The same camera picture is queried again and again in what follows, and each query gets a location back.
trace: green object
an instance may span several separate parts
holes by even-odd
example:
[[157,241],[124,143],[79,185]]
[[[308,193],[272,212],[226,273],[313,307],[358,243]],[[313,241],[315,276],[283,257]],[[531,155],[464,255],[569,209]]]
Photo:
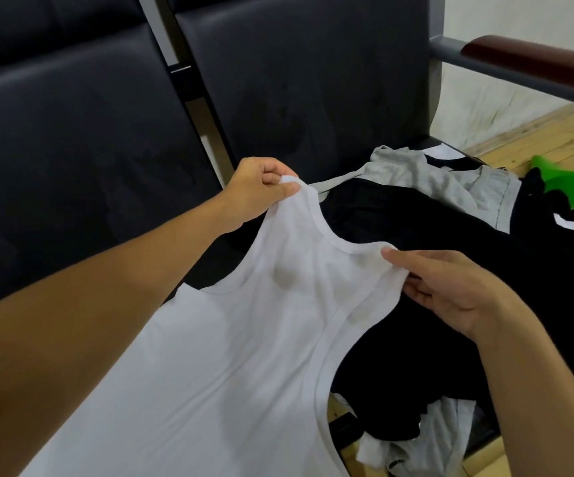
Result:
[[574,209],[574,171],[559,169],[554,162],[534,156],[530,161],[530,168],[538,167],[541,170],[541,178],[545,182],[545,191],[560,189],[568,196],[569,204]]

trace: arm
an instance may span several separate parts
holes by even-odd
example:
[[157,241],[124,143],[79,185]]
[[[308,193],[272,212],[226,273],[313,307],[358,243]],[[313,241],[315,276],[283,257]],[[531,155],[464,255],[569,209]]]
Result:
[[294,194],[273,159],[241,161],[218,196],[0,301],[0,476],[16,476],[221,234]]
[[514,477],[574,475],[574,376],[511,288],[452,251],[383,251],[405,293],[474,340]]

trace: seat backrest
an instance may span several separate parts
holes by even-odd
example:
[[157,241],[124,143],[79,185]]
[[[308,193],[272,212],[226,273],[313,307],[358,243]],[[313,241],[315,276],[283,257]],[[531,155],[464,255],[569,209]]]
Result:
[[0,298],[219,190],[137,0],[0,0]]
[[428,135],[428,0],[229,0],[176,17],[234,163],[273,156],[311,183]]

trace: pile of clothes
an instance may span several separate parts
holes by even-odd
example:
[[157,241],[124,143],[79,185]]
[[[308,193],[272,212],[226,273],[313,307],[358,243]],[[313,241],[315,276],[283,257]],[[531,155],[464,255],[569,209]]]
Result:
[[[536,168],[519,180],[453,150],[430,153],[378,147],[358,171],[313,184],[329,226],[354,243],[461,251],[521,296],[574,372],[567,196],[545,192]],[[497,425],[475,345],[405,295],[346,355],[331,391],[365,431],[358,459],[398,477],[450,475],[475,402]]]

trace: tank top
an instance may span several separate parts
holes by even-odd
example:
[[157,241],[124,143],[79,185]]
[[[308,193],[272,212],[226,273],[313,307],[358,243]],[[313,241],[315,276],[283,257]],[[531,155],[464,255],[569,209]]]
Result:
[[317,191],[283,181],[302,190],[270,208],[241,264],[180,286],[23,477],[347,475],[331,381],[407,272],[387,243],[340,239]]

